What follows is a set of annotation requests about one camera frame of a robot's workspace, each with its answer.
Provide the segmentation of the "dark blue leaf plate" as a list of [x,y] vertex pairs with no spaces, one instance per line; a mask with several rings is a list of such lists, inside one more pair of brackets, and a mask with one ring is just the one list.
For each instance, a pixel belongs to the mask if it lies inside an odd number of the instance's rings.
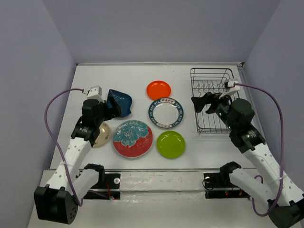
[[125,118],[132,113],[131,106],[133,100],[130,95],[117,90],[109,89],[106,103],[110,108],[112,108],[112,105],[109,101],[109,97],[111,96],[121,107],[121,116],[119,118]]

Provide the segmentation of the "red and teal floral plate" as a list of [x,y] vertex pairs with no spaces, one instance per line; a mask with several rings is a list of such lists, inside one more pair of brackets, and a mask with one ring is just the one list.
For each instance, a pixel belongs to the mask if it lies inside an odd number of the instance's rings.
[[146,154],[153,143],[151,128],[144,122],[128,120],[120,124],[113,134],[113,146],[125,158],[138,158]]

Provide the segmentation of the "white green-rimmed plate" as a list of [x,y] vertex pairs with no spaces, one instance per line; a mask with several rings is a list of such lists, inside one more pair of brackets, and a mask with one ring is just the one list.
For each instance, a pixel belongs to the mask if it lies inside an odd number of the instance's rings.
[[163,97],[150,104],[148,117],[154,125],[169,129],[182,122],[184,110],[177,100],[170,97]]

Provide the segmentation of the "orange plate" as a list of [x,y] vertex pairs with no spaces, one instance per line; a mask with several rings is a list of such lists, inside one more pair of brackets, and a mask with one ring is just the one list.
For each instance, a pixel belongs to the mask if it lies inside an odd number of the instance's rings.
[[171,95],[171,87],[167,82],[156,80],[148,84],[146,88],[148,97],[152,100],[157,100]]

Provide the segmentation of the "lime green plate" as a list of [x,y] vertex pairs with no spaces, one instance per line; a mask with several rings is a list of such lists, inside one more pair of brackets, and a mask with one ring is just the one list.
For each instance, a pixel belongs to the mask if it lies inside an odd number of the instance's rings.
[[186,142],[183,136],[176,131],[161,133],[156,141],[159,154],[167,159],[177,159],[186,150]]

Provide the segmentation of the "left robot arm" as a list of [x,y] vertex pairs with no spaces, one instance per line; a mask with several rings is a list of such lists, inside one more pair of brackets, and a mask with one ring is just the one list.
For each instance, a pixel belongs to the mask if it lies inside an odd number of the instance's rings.
[[63,224],[71,224],[82,206],[84,196],[94,186],[105,183],[105,169],[100,164],[80,165],[91,151],[100,134],[103,122],[121,116],[121,107],[110,96],[109,104],[96,98],[83,102],[82,115],[78,119],[62,161],[45,186],[37,187],[34,201],[38,218]]

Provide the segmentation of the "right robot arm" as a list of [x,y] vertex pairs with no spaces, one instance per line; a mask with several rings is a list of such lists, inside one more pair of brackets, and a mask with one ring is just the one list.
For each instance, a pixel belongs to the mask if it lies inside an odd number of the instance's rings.
[[220,168],[219,182],[244,190],[267,209],[268,216],[278,228],[289,228],[304,218],[304,192],[298,188],[275,160],[266,140],[252,125],[255,115],[250,102],[229,95],[208,92],[202,97],[191,98],[195,111],[200,113],[209,105],[207,114],[216,114],[230,130],[229,137],[260,173],[260,179],[248,175],[236,162]]

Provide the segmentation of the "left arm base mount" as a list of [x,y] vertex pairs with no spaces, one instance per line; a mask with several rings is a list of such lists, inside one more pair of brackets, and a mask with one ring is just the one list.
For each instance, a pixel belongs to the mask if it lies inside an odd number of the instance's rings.
[[120,173],[105,173],[103,182],[95,184],[89,192],[84,196],[86,200],[119,200],[121,174]]

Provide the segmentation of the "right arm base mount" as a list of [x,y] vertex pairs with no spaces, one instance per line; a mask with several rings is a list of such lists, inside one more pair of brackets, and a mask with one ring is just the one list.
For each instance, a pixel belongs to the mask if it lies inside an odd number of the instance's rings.
[[221,180],[217,172],[204,173],[202,185],[206,199],[250,199],[250,196],[238,186]]

